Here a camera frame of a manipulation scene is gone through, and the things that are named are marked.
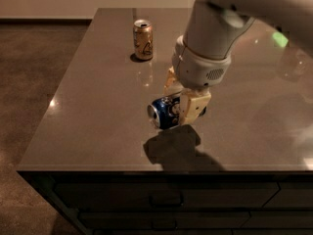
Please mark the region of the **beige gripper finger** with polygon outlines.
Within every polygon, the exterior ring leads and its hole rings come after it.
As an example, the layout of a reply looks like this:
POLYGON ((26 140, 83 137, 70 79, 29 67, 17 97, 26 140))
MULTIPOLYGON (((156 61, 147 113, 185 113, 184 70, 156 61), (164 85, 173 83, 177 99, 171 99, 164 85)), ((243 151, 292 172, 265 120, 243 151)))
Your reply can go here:
POLYGON ((211 94, 208 89, 184 89, 180 94, 179 124, 193 123, 208 105, 211 94))
POLYGON ((183 90, 183 85, 177 78, 177 75, 174 71, 174 67, 171 67, 166 76, 166 81, 163 87, 163 95, 169 96, 174 94, 179 94, 183 90))

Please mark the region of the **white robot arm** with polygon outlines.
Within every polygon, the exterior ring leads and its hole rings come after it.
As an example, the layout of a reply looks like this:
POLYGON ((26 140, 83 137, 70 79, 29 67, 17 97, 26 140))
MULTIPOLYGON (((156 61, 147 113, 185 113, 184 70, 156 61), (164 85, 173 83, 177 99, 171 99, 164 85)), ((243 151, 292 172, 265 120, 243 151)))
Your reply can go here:
POLYGON ((194 122, 207 106, 209 88, 220 83, 233 46, 255 20, 313 54, 313 0, 196 0, 164 85, 166 95, 180 96, 180 125, 194 122))

